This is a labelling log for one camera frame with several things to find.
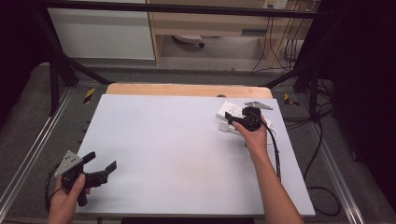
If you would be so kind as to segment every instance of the person's right hand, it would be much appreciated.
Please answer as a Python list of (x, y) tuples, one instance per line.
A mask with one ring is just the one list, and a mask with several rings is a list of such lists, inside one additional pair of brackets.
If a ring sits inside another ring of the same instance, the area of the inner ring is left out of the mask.
[(268, 159), (267, 130), (263, 125), (255, 132), (248, 131), (242, 124), (235, 121), (233, 121), (233, 126), (242, 134), (242, 136), (244, 136), (247, 143), (247, 149), (250, 152), (250, 157), (253, 162)]

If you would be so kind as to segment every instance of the white board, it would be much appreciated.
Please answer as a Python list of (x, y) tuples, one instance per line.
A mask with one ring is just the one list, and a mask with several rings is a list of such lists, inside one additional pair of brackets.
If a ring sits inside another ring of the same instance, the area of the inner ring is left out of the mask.
[[(300, 168), (276, 100), (188, 96), (103, 95), (78, 152), (96, 152), (85, 172), (117, 161), (108, 183), (92, 189), (79, 213), (172, 216), (263, 215), (245, 140), (218, 130), (225, 101), (260, 101), (278, 132), (282, 183), (298, 211), (313, 216)], [(268, 147), (275, 164), (274, 148)]]

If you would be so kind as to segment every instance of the white panel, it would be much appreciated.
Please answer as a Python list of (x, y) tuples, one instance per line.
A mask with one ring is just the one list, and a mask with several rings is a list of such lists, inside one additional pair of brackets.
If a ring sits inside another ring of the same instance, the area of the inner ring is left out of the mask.
[(147, 12), (49, 8), (49, 14), (70, 57), (154, 60)]
[[(80, 213), (262, 215), (254, 166), (239, 134), (218, 130), (217, 97), (103, 95), (78, 152), (97, 158), (86, 172), (117, 161), (108, 183), (92, 189)], [(243, 106), (255, 99), (227, 98)], [(278, 132), (282, 183), (302, 215), (315, 211), (276, 100), (256, 99)], [(274, 148), (268, 147), (274, 163)]]

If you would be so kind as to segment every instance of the white wall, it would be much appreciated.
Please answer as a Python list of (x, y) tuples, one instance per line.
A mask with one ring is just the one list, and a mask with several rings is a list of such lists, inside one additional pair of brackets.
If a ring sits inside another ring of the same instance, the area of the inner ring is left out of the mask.
[(147, 12), (49, 8), (49, 14), (64, 52), (70, 57), (154, 60)]

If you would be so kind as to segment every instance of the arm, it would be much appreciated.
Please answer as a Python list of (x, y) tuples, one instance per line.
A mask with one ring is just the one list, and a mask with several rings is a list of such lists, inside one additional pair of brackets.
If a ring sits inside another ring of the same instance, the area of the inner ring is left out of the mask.
[[(84, 188), (85, 175), (80, 175), (73, 188), (67, 195), (63, 189), (57, 191), (51, 200), (49, 210), (48, 224), (68, 224), (72, 223), (73, 215), (76, 212), (78, 195)], [(55, 184), (55, 190), (62, 187), (61, 178), (58, 177)]]
[(268, 223), (304, 223), (280, 183), (268, 157), (265, 127), (262, 125), (258, 131), (250, 132), (237, 122), (233, 122), (233, 126), (247, 142), (247, 149), (256, 169), (266, 221)]

